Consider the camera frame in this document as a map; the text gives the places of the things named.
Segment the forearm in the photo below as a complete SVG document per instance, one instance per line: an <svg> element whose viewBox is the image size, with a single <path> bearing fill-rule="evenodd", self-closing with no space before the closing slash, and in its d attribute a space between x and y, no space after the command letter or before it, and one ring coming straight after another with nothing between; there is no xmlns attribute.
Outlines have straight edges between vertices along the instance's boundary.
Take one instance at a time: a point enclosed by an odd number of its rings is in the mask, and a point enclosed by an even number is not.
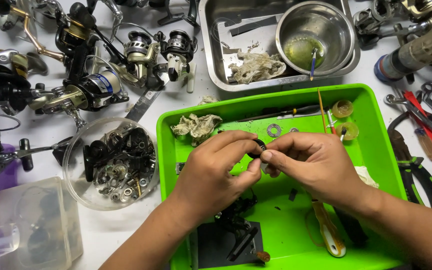
<svg viewBox="0 0 432 270"><path fill-rule="evenodd" d="M176 220L178 211L170 198L162 202L99 270L162 269L192 229Z"/></svg>
<svg viewBox="0 0 432 270"><path fill-rule="evenodd" d="M343 206L372 230L432 269L432 209L368 187L364 203Z"/></svg>

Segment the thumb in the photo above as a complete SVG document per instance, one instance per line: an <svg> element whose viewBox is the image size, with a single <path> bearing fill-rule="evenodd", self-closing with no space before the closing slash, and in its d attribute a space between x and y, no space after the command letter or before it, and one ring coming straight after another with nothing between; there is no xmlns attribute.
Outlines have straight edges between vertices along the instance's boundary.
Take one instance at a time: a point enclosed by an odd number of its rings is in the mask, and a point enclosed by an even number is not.
<svg viewBox="0 0 432 270"><path fill-rule="evenodd" d="M237 177L237 186L242 191L248 189L261 179L261 160L259 158L253 159L248 164L248 169L240 173Z"/></svg>
<svg viewBox="0 0 432 270"><path fill-rule="evenodd" d="M302 179L308 170L306 162L294 160L277 150L265 150L261 153L261 160L294 179Z"/></svg>

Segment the wrench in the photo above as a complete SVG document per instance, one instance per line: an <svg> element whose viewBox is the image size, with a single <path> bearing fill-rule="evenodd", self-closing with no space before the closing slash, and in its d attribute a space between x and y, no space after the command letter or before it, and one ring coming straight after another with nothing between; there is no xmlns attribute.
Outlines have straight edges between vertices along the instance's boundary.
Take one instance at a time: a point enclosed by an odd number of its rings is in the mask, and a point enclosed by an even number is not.
<svg viewBox="0 0 432 270"><path fill-rule="evenodd" d="M423 83L423 85L421 85L421 90L423 91L423 101L432 109L432 83Z"/></svg>
<svg viewBox="0 0 432 270"><path fill-rule="evenodd" d="M432 122L421 111L405 98L396 98L394 95L387 95L384 100L387 104L402 104L407 110L415 114L432 131Z"/></svg>

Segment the stainless steel tray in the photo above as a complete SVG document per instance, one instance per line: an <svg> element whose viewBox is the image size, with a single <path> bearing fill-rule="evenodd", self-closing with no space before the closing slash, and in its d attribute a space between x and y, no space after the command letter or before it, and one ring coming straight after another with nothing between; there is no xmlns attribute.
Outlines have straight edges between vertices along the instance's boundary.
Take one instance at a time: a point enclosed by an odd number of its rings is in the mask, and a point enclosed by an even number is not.
<svg viewBox="0 0 432 270"><path fill-rule="evenodd" d="M309 81L309 76L298 73L286 65L286 71L281 76L270 80L248 84L230 82L228 77L232 76L232 72L228 65L231 63L241 65L243 61L238 59L237 53L223 54L225 47L223 43L231 49L241 48L243 52L247 52L248 47L259 43L259 46L253 48L251 52L267 52L269 55L278 53L275 43L276 24L263 26L236 36L231 36L230 29L271 16L276 16L279 21L287 9L300 2L297 0L201 0L199 18L202 40L209 77L213 83L225 91L237 92ZM352 21L348 0L326 0L324 2L342 10ZM360 61L360 54L356 40L353 57L345 67L331 75L315 77L315 79L348 74L356 68Z"/></svg>

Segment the pliers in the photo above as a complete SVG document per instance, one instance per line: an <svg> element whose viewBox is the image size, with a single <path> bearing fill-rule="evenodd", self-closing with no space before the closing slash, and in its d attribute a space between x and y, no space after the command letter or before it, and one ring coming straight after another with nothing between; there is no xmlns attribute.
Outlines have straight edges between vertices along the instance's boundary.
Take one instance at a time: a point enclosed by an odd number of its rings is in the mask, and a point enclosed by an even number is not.
<svg viewBox="0 0 432 270"><path fill-rule="evenodd" d="M398 162L399 172L408 201L424 205L414 185L413 175L415 175L426 192L432 208L432 175L421 164L423 157L411 156L403 136L394 127L391 128L390 126L388 128L388 135Z"/></svg>

